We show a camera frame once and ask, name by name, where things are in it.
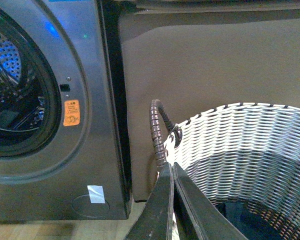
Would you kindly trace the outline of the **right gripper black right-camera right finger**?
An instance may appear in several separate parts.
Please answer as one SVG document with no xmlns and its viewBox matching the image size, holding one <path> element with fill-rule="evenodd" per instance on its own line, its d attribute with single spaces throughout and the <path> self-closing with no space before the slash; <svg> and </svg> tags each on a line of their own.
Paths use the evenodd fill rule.
<svg viewBox="0 0 300 240">
<path fill-rule="evenodd" d="M 176 240 L 246 240 L 201 192 L 178 163 L 173 164 Z"/>
</svg>

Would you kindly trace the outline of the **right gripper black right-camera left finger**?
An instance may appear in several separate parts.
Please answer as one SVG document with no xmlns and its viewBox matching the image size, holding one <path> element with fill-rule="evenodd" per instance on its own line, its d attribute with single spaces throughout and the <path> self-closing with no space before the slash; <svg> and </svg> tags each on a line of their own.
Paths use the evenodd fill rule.
<svg viewBox="0 0 300 240">
<path fill-rule="evenodd" d="M 126 240 L 171 240 L 174 212 L 174 178 L 165 163 L 142 213 L 124 237 Z"/>
</svg>

